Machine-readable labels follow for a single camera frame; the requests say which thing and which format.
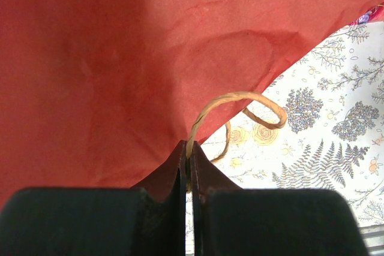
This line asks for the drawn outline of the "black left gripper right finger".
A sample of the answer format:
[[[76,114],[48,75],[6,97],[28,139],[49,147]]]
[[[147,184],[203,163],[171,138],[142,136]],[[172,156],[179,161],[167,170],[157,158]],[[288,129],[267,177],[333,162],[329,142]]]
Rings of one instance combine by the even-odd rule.
[[[198,143],[188,159],[196,255],[367,255],[344,198],[327,189],[242,189]]]

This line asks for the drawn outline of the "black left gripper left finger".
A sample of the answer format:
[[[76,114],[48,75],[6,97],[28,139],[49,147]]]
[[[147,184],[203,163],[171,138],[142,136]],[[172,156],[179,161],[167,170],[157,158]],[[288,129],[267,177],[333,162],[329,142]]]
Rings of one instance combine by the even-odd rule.
[[[185,146],[129,189],[17,191],[1,210],[1,254],[184,255]]]

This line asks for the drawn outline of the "red brown paper bag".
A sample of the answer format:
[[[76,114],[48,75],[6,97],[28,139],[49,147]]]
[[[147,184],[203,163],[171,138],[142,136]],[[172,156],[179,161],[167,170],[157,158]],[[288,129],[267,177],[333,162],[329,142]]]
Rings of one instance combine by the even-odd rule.
[[[264,91],[383,0],[1,0],[1,203],[130,187],[203,107]]]

